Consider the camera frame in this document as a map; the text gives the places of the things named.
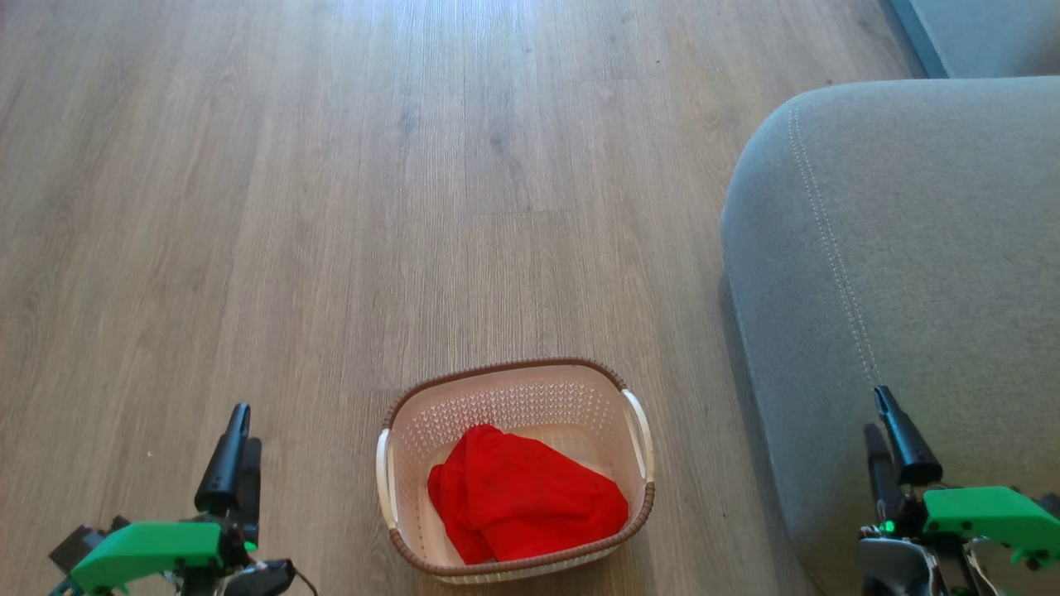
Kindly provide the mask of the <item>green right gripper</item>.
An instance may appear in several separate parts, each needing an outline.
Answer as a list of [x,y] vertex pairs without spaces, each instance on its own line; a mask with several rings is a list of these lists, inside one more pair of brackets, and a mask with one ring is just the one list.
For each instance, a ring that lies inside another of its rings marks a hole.
[[882,431],[866,424],[879,524],[860,528],[860,596],[1005,596],[977,557],[984,542],[1031,572],[1060,565],[1060,497],[1034,499],[1011,487],[934,487],[904,497],[899,484],[942,483],[943,467],[888,387],[874,388],[874,404],[896,459]]

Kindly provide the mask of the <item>red cloth garment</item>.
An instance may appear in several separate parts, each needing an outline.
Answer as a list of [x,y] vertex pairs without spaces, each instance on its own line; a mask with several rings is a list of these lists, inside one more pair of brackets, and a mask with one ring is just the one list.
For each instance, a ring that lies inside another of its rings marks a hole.
[[427,480],[428,497],[465,565],[586,546],[624,528],[617,483],[537,439],[470,427]]

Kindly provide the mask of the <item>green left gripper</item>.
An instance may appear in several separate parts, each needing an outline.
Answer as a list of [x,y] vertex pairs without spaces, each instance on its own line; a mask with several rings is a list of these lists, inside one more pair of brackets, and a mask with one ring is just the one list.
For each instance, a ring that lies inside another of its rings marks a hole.
[[[195,494],[208,516],[129,521],[116,516],[108,536],[64,574],[48,596],[130,596],[135,581],[160,576],[175,596],[283,596],[296,581],[289,559],[255,560],[260,541],[260,438],[249,438],[250,405],[238,403],[217,439]],[[241,524],[229,513],[238,510]]]

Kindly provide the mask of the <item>white laundry basket brown rim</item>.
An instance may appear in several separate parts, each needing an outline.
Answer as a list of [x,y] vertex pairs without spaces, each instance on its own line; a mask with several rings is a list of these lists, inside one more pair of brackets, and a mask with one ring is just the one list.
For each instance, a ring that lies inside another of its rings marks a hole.
[[[575,550],[465,565],[429,502],[427,480],[477,424],[537,439],[613,479],[629,505],[624,528]],[[381,513],[395,550],[414,569],[457,585],[529,579],[604,559],[650,518],[655,468],[652,431],[637,397],[603,363],[575,356],[496,363],[419,382],[383,419],[375,454]]]

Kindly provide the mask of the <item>grey fabric sofa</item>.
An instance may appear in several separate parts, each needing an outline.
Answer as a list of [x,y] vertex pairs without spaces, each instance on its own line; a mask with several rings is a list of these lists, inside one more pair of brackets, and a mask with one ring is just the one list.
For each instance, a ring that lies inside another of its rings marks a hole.
[[878,385],[947,483],[1060,494],[1060,76],[792,98],[739,158],[720,244],[787,537],[822,594],[860,596]]

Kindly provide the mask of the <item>grey-blue upholstered furniture piece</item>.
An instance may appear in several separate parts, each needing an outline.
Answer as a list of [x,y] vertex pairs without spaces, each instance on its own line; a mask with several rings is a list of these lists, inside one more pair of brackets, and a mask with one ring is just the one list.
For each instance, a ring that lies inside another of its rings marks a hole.
[[1060,0],[889,0],[928,78],[1060,75]]

